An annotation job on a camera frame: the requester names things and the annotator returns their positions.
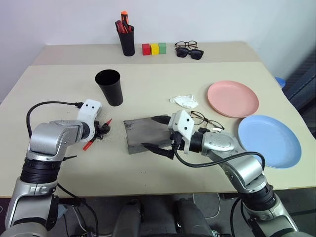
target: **black plastic cup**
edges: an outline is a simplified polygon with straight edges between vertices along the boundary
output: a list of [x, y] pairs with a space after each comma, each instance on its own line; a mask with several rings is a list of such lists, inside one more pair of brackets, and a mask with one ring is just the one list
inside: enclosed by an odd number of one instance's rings
[[95, 82], [99, 85], [111, 106], [119, 106], [123, 103], [120, 75], [117, 71], [112, 69], [100, 71], [95, 76]]
[[125, 56], [133, 56], [135, 54], [134, 45], [134, 27], [131, 26], [132, 31], [129, 33], [118, 32], [119, 40], [122, 45], [123, 54]]

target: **beige table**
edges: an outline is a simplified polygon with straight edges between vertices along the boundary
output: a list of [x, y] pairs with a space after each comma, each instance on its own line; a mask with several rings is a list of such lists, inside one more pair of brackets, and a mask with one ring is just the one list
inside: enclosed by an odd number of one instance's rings
[[[170, 104], [170, 97], [194, 94], [199, 102], [196, 111], [237, 135], [241, 119], [218, 114], [206, 99], [208, 87], [221, 80], [239, 81], [252, 88], [260, 100], [256, 114], [282, 121], [301, 143], [302, 158], [295, 167], [266, 168], [269, 183], [275, 189], [316, 186], [315, 139], [253, 50], [244, 43], [209, 43], [200, 48], [205, 51], [200, 61], [177, 58], [170, 45], [167, 55], [146, 57], [141, 55], [139, 45], [133, 57], [122, 56], [119, 45], [45, 48], [0, 105], [0, 196], [11, 196], [21, 173], [29, 141], [27, 110], [46, 100], [78, 102], [87, 98], [103, 104], [98, 119], [105, 122], [113, 118], [112, 130], [87, 152], [82, 150], [84, 144], [68, 148], [67, 154], [78, 158], [64, 162], [59, 172], [59, 182], [67, 189], [80, 196], [234, 192], [219, 166], [194, 169], [150, 152], [129, 155], [123, 126], [128, 119], [172, 114], [181, 107]], [[121, 74], [124, 103], [118, 107], [108, 105], [94, 82], [95, 74], [103, 69]], [[41, 106], [32, 113], [31, 125], [34, 129], [41, 122], [75, 119], [77, 113], [72, 106]], [[186, 159], [209, 161], [195, 153]]]

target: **green block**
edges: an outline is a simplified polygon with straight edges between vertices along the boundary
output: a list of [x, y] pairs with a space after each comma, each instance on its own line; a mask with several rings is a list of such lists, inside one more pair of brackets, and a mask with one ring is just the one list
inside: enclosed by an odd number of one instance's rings
[[167, 52], [167, 45], [166, 43], [159, 43], [159, 54], [166, 54]]

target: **blue plate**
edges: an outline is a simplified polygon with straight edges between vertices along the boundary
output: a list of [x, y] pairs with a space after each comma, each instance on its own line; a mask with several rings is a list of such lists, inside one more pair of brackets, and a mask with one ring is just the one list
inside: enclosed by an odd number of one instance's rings
[[274, 118], [264, 115], [244, 118], [238, 127], [238, 135], [247, 151], [259, 152], [265, 157], [267, 166], [286, 169], [301, 159], [301, 144], [297, 137]]

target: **pink plate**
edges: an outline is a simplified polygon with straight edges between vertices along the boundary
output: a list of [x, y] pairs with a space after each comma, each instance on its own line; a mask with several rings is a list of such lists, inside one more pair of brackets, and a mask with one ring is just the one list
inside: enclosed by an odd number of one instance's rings
[[233, 118], [250, 116], [259, 107], [258, 97], [248, 86], [231, 80], [211, 85], [207, 98], [217, 112]]

